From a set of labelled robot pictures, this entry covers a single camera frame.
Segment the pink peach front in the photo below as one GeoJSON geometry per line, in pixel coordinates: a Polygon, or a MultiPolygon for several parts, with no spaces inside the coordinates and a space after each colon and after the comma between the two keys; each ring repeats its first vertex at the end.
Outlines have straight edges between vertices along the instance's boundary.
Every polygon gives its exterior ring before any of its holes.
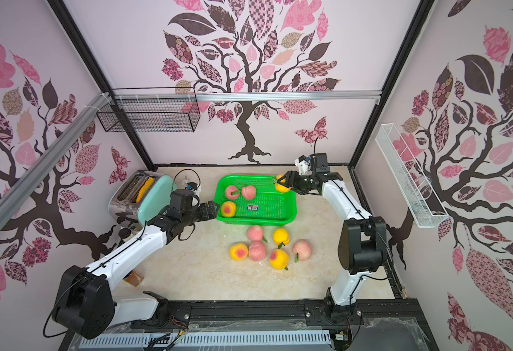
{"type": "Polygon", "coordinates": [[[241,195],[241,189],[237,188],[234,185],[229,185],[225,189],[225,196],[226,196],[227,200],[229,200],[229,201],[237,200],[238,197],[240,197],[240,195],[241,195]]]}

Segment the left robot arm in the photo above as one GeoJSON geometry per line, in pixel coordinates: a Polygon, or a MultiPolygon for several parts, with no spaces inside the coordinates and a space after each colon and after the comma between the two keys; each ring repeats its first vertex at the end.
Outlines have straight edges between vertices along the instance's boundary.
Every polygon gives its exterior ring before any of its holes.
{"type": "Polygon", "coordinates": [[[121,281],[151,254],[178,238],[187,227],[218,217],[220,206],[210,201],[192,209],[165,207],[146,222],[135,238],[104,258],[81,268],[72,266],[61,278],[49,319],[85,339],[94,339],[112,326],[152,320],[164,298],[154,293],[114,298],[121,281]]]}

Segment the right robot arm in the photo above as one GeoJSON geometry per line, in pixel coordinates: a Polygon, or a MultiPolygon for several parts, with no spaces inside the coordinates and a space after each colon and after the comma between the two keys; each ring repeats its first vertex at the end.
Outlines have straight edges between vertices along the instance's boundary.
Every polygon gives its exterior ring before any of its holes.
{"type": "Polygon", "coordinates": [[[359,204],[337,172],[301,175],[289,171],[276,184],[299,195],[322,196],[343,221],[337,248],[341,272],[329,288],[328,296],[337,307],[356,304],[363,283],[388,259],[385,221],[372,216],[359,204]]]}

